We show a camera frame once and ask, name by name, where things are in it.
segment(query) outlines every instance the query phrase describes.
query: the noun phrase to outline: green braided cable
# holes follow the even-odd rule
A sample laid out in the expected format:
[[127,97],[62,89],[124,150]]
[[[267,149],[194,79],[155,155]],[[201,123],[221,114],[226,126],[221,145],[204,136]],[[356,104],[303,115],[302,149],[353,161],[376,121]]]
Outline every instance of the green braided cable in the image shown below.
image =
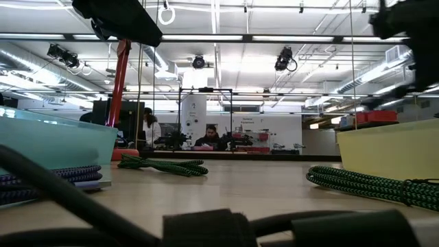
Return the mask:
[[307,173],[307,180],[359,196],[381,198],[439,211],[439,185],[431,183],[400,181],[323,166],[311,167]]
[[201,167],[204,161],[155,161],[148,158],[140,158],[122,154],[122,160],[118,164],[119,168],[139,169],[142,167],[152,167],[161,172],[168,172],[181,176],[201,176],[208,174],[208,169]]

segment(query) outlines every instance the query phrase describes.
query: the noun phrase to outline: woman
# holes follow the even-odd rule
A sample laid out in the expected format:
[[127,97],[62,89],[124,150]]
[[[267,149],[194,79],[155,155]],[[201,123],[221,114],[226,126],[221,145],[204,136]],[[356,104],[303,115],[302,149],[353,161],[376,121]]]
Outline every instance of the woman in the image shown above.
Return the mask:
[[162,135],[157,118],[148,107],[143,111],[143,131],[145,131],[146,144],[150,146],[154,146],[154,141]]

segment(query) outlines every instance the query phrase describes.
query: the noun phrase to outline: wooden table surface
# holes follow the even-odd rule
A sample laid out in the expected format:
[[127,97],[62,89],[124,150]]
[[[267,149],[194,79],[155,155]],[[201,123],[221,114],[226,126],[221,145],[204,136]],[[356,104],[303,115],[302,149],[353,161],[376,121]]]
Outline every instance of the wooden table surface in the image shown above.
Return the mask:
[[[319,188],[305,178],[312,165],[340,166],[287,161],[206,161],[207,176],[187,178],[151,168],[118,169],[113,164],[112,187],[89,196],[158,236],[163,215],[222,208],[242,212],[249,219],[310,210],[393,208],[410,219],[439,217],[426,209]],[[0,234],[37,228],[87,227],[50,201],[0,209],[0,222]],[[264,240],[290,237],[291,233],[279,233]]]

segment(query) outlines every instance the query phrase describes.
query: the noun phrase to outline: red pole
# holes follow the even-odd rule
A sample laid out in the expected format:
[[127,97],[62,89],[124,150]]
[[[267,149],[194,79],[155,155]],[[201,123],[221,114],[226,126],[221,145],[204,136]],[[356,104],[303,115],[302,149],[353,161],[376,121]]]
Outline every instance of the red pole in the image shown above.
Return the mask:
[[128,65],[128,56],[130,55],[131,41],[123,39],[117,46],[117,67],[115,87],[112,90],[112,100],[110,114],[106,122],[107,126],[114,127],[119,121],[119,112],[121,110],[123,85],[125,84],[126,67]]

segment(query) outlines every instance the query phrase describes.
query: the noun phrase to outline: white column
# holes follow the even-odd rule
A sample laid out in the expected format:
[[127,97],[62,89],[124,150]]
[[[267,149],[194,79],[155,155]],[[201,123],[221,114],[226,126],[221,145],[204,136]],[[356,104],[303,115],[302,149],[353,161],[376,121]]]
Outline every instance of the white column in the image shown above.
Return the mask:
[[[195,89],[207,86],[207,75],[204,70],[196,69],[187,71],[183,75],[182,87]],[[182,99],[188,93],[182,93]],[[206,132],[206,96],[190,95],[185,98],[181,105],[182,133],[191,136],[192,144],[205,135]]]

